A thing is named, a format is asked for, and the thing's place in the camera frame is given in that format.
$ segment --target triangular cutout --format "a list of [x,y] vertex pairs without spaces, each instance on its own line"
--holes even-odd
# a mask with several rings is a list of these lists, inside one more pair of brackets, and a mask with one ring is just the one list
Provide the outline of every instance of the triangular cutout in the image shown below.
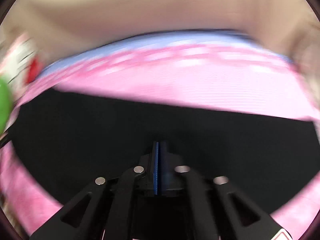
[[231,200],[238,213],[241,224],[244,227],[252,225],[253,223],[260,220],[258,214],[256,214],[250,207],[248,207],[238,196],[231,194]]
[[61,218],[61,221],[77,228],[81,223],[90,200],[90,194],[85,195],[67,214]]

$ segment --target blue strip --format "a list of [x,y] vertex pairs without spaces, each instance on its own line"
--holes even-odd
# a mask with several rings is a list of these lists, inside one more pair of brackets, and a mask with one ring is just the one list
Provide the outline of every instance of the blue strip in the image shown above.
[[156,159],[155,168],[153,171],[153,192],[158,195],[158,161],[159,161],[159,143],[156,142]]

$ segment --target pink cloth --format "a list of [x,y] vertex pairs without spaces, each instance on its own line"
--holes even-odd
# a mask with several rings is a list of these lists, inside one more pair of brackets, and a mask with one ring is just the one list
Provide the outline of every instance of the pink cloth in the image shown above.
[[[104,97],[318,120],[302,85],[293,66],[268,51],[193,44],[78,62],[35,81],[19,105],[56,86]],[[61,205],[13,158],[12,145],[5,146],[2,159],[1,189],[31,234]],[[320,174],[272,216],[298,239],[319,208]]]

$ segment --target black surface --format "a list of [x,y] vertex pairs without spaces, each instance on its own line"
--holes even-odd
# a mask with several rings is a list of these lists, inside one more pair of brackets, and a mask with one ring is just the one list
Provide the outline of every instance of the black surface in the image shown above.
[[320,167],[311,122],[53,89],[23,105],[9,133],[23,164],[63,204],[92,179],[137,164],[154,140],[168,140],[169,152],[206,177],[228,176],[269,213]]

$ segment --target metal rivet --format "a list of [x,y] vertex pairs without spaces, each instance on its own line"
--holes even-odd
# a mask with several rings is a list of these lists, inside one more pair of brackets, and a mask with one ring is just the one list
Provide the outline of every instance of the metal rivet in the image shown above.
[[102,185],[106,182],[106,179],[104,177],[98,177],[98,178],[96,178],[95,182],[98,185]]
[[217,185],[225,184],[229,182],[229,179],[225,176],[216,177],[213,179],[213,182]]
[[174,168],[174,170],[175,170],[175,172],[183,173],[183,172],[190,171],[190,167],[189,166],[177,166]]
[[142,173],[142,172],[144,171],[144,168],[143,168],[142,166],[135,166],[135,167],[133,168],[133,171],[134,171],[135,173]]

